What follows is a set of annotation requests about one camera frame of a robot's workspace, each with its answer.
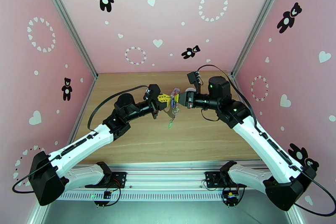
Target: wire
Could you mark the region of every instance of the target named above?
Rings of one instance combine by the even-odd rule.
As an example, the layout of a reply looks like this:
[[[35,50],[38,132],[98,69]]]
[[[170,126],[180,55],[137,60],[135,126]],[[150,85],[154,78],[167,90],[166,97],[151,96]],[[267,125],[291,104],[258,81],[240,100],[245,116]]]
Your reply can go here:
[[[25,177],[23,177],[22,179],[18,180],[12,187],[12,191],[17,193],[17,194],[30,194],[30,193],[34,193],[34,191],[18,191],[15,189],[15,187],[17,186],[17,184],[19,184],[21,181],[25,180],[26,178],[32,176],[34,173],[36,173],[37,171],[41,170],[42,168],[46,167],[48,164],[50,164],[52,161],[54,161],[56,158],[58,157],[58,155],[56,157],[54,157],[52,160],[50,160],[49,162],[47,162],[46,164],[44,164],[43,166],[39,167],[38,169],[36,169],[35,171],[31,172],[30,174],[26,175]]]
[[[261,135],[263,132],[261,132],[261,130],[257,127],[257,117],[252,109],[252,106],[251,104],[249,103],[249,101],[245,98],[245,96],[236,88],[236,86],[232,83],[231,79],[229,78],[229,76],[224,72],[222,71],[220,68],[218,68],[216,65],[212,65],[212,64],[205,64],[205,65],[202,65],[201,67],[199,67],[197,69],[197,71],[199,71],[201,68],[203,67],[206,67],[206,66],[212,66],[212,67],[215,67],[217,68],[218,70],[220,70],[221,72],[224,73],[224,75],[228,78],[228,81],[230,83],[230,85],[233,87],[233,89],[237,92],[237,94],[243,99],[243,101],[246,103],[247,107],[249,108],[250,112],[251,112],[251,116],[253,118],[253,121],[255,123],[255,129],[258,131],[258,133]]]
[[[300,170],[300,168],[297,168],[297,170],[300,172],[300,173],[302,173],[303,175],[305,175],[307,178],[309,178],[313,183],[315,183],[317,186],[319,186],[321,189],[323,189],[323,191],[324,192],[326,192],[327,194],[328,194],[328,196],[332,199],[332,201],[333,201],[333,203],[334,203],[334,210],[331,212],[331,213],[316,213],[316,212],[313,212],[313,211],[311,211],[311,210],[309,210],[309,209],[307,209],[307,208],[304,208],[303,206],[300,206],[300,205],[298,205],[298,204],[294,204],[294,205],[296,205],[297,207],[300,207],[302,210],[305,210],[305,211],[307,211],[307,212],[309,212],[309,213],[312,213],[312,214],[314,214],[314,215],[317,215],[317,216],[323,216],[323,217],[330,217],[330,216],[333,216],[335,213],[336,213],[336,200],[335,200],[335,198],[333,197],[333,195],[331,195],[331,193],[327,190],[327,189],[325,189],[320,183],[318,183],[318,182],[316,182],[314,179],[312,179],[311,177],[309,177],[308,175],[306,175],[304,172],[302,172],[301,170]]]
[[[127,92],[131,92],[131,91],[134,91],[136,89],[139,89],[139,88],[142,88],[142,87],[146,87],[148,88],[148,86],[137,86],[137,87],[133,87],[131,89],[127,89],[127,90],[124,90],[124,91],[121,91],[119,93],[116,93],[116,94],[113,94],[111,95],[110,97],[106,98],[105,100],[103,100],[94,110],[93,112],[91,113],[91,116],[89,117],[89,120],[87,122],[87,128],[92,131],[92,132],[96,132],[95,130],[92,130],[90,127],[91,127],[91,121],[93,119],[93,117],[96,115],[96,112],[105,104],[107,103],[109,100],[113,99],[114,97],[118,96],[118,95],[121,95],[121,94],[124,94],[124,93],[127,93]]]

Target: white heart decal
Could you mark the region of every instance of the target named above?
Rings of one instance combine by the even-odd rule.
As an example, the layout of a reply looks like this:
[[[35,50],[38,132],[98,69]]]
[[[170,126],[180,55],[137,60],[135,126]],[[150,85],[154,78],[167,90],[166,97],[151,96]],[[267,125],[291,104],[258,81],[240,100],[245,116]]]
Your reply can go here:
[[[163,41],[162,40],[153,40],[153,44],[156,46],[156,47],[160,47],[162,45]]]
[[[37,125],[42,123],[41,113],[39,111],[34,111],[33,116],[29,119],[31,125]]]
[[[311,199],[310,196],[306,195],[306,196],[304,197],[304,200],[305,200],[308,204],[310,204],[311,206],[313,205],[313,203],[312,203],[312,199]]]
[[[147,3],[148,3],[149,5],[151,5],[152,7],[154,7],[155,0],[147,0]]]
[[[324,51],[321,51],[319,53],[318,57],[320,59],[320,63],[324,63],[331,58],[331,54],[330,53],[325,53]]]
[[[287,95],[282,95],[282,96],[281,96],[281,99],[280,99],[280,106],[281,106],[281,107],[285,107],[285,108],[288,108],[288,107],[291,106],[291,101],[288,100]]]

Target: wooden table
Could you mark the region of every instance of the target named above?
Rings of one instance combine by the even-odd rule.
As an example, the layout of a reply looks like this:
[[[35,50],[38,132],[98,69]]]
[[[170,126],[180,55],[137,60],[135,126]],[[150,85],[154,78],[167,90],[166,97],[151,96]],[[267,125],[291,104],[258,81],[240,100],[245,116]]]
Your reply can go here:
[[[186,76],[188,72],[100,74],[93,89],[76,139],[89,131],[87,121],[94,108],[104,99],[119,91],[138,85],[158,84],[161,92],[171,94],[175,87],[184,92],[192,87]],[[208,93],[208,80],[220,76],[217,71],[202,71],[202,93]],[[135,102],[143,101],[145,88],[132,92]],[[231,89],[233,99],[238,100]],[[91,128],[95,128],[114,109],[116,99],[106,103],[95,115]],[[161,111],[156,120],[147,115],[130,122],[126,134],[89,155],[81,163],[104,161],[111,163],[143,163],[166,161],[214,161],[260,159],[255,151],[238,134],[221,122],[202,118],[201,110],[179,106],[179,113],[170,129],[170,117]],[[214,111],[204,111],[204,116],[217,119]]]

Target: pink wall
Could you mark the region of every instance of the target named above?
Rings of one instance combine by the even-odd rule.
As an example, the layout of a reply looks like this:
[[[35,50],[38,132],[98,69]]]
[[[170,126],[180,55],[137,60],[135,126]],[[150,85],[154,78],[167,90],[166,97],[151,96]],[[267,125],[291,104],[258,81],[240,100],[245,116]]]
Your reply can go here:
[[[231,70],[264,1],[114,0],[107,12],[99,0],[63,0],[99,73]]]
[[[302,12],[291,28],[279,33],[278,22],[295,2]],[[239,85],[261,124],[284,149],[290,149],[290,143],[305,148],[310,160],[303,162],[309,164],[313,159],[319,163],[316,180],[334,196],[335,14],[335,0],[276,0],[238,74]],[[333,210],[331,199],[314,185],[298,203],[317,212]],[[336,222],[335,216],[305,213],[305,217],[307,223]]]
[[[65,146],[93,76],[51,0],[0,0],[0,7],[0,222],[26,223],[35,196],[11,187],[37,152]],[[70,101],[63,100],[65,77]]]

